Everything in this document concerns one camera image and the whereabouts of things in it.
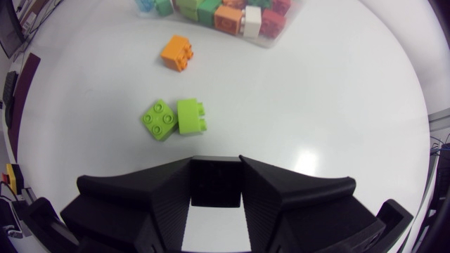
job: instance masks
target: building block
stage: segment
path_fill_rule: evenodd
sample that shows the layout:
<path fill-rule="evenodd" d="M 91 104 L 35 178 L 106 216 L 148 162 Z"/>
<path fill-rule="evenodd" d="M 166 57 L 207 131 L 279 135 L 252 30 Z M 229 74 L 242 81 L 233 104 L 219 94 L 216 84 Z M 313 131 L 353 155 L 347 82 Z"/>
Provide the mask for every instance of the building block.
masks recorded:
<path fill-rule="evenodd" d="M 259 6 L 262 9 L 270 9 L 272 7 L 272 0 L 248 0 L 248 5 Z"/>
<path fill-rule="evenodd" d="M 185 16 L 191 20 L 198 21 L 197 9 L 193 10 L 193 9 L 181 7 L 181 6 L 179 8 L 180 8 L 180 13 L 183 14 L 183 16 Z"/>
<path fill-rule="evenodd" d="M 197 99 L 178 100 L 176 108 L 180 134 L 199 133 L 206 130 L 206 121 L 200 118 L 205 115 L 205 109 L 202 103 L 197 103 Z"/>
<path fill-rule="evenodd" d="M 214 13 L 214 26 L 216 29 L 237 34 L 240 30 L 242 11 L 228 6 L 219 6 Z"/>
<path fill-rule="evenodd" d="M 244 37 L 257 38 L 259 30 L 261 29 L 261 24 L 262 24 L 261 7 L 246 6 L 243 24 Z"/>
<path fill-rule="evenodd" d="M 172 0 L 172 6 L 174 7 L 174 10 L 180 11 L 180 6 L 178 6 L 178 4 L 176 4 L 176 0 Z"/>
<path fill-rule="evenodd" d="M 142 123 L 159 141 L 165 140 L 175 131 L 177 122 L 177 116 L 162 99 L 158 100 L 142 116 Z"/>
<path fill-rule="evenodd" d="M 272 10 L 284 16 L 290 8 L 290 0 L 274 0 Z"/>
<path fill-rule="evenodd" d="M 271 10 L 264 10 L 262 13 L 261 34 L 275 39 L 283 30 L 286 24 L 286 18 Z"/>
<path fill-rule="evenodd" d="M 136 4 L 139 7 L 139 10 L 142 12 L 149 12 L 153 9 L 153 1 L 152 0 L 135 0 Z"/>
<path fill-rule="evenodd" d="M 225 6 L 232 7 L 235 9 L 242 10 L 245 8 L 245 5 L 247 5 L 246 0 L 223 0 L 222 1 Z"/>
<path fill-rule="evenodd" d="M 174 12 L 170 0 L 153 0 L 157 13 L 161 16 L 167 16 Z"/>
<path fill-rule="evenodd" d="M 9 185 L 14 194 L 21 194 L 24 181 L 19 164 L 6 164 L 6 175 L 2 173 L 2 181 Z"/>
<path fill-rule="evenodd" d="M 174 35 L 161 53 L 164 64 L 173 69 L 182 71 L 188 66 L 188 60 L 193 56 L 191 44 L 185 37 Z"/>
<path fill-rule="evenodd" d="M 202 2 L 197 9 L 198 22 L 214 27 L 214 12 L 216 12 L 221 3 L 221 0 L 205 0 Z"/>
<path fill-rule="evenodd" d="M 199 5 L 204 0 L 176 0 L 176 4 L 180 7 L 191 9 L 192 11 L 197 10 Z"/>

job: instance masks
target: lime green lego brick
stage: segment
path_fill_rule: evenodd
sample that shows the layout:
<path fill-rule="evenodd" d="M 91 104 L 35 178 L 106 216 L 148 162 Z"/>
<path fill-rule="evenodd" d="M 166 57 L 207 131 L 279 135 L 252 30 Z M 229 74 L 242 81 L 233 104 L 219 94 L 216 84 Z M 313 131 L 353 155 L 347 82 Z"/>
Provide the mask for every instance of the lime green lego brick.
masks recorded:
<path fill-rule="evenodd" d="M 191 10 L 189 8 L 180 7 L 180 13 L 191 20 L 198 21 L 197 10 Z"/>
<path fill-rule="evenodd" d="M 165 140 L 176 130 L 177 122 L 178 117 L 162 99 L 142 116 L 142 123 L 159 141 Z"/>
<path fill-rule="evenodd" d="M 205 0 L 202 2 L 197 9 L 198 22 L 214 27 L 214 12 L 221 4 L 221 0 Z"/>
<path fill-rule="evenodd" d="M 197 10 L 198 6 L 204 0 L 176 0 L 176 4 L 180 7 L 189 8 L 191 10 Z"/>
<path fill-rule="evenodd" d="M 157 13 L 161 16 L 167 16 L 174 12 L 170 0 L 153 0 Z"/>
<path fill-rule="evenodd" d="M 200 118 L 205 115 L 205 109 L 202 103 L 197 103 L 197 99 L 178 100 L 176 108 L 180 134 L 192 134 L 206 130 L 206 121 Z"/>

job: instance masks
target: transparent plastic container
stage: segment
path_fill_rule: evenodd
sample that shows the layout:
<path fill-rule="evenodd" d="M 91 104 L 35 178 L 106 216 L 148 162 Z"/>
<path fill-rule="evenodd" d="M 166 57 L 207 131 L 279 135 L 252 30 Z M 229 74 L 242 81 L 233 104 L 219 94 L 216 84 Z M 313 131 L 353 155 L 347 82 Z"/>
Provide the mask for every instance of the transparent plastic container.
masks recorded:
<path fill-rule="evenodd" d="M 143 18 L 195 23 L 270 48 L 300 12 L 302 0 L 134 0 L 133 5 Z"/>

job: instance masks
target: white lego brick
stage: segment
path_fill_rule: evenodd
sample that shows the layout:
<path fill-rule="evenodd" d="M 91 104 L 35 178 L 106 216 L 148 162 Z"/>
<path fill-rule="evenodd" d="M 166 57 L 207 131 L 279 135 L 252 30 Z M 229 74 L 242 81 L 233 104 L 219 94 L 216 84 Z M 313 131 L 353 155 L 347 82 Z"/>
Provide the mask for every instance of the white lego brick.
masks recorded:
<path fill-rule="evenodd" d="M 261 28 L 261 7 L 246 6 L 245 7 L 245 22 L 244 22 L 244 37 L 257 38 L 259 29 Z"/>

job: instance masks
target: round table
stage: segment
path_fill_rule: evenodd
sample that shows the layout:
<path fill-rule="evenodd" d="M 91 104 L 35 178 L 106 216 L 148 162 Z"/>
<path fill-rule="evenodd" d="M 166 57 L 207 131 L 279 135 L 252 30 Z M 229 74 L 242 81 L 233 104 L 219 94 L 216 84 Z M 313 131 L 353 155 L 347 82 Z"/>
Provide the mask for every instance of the round table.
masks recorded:
<path fill-rule="evenodd" d="M 429 131 L 408 57 L 358 1 L 302 3 L 266 49 L 189 22 L 138 18 L 120 0 L 65 1 L 30 47 L 41 63 L 20 126 L 27 184 L 60 212 L 81 175 L 241 154 L 310 176 L 351 176 L 374 214 L 392 198 L 416 215 Z M 159 57 L 173 34 L 193 47 L 181 73 Z M 197 98 L 207 131 L 153 139 L 140 117 L 160 98 L 174 110 Z M 183 249 L 249 250 L 243 208 L 191 207 Z"/>

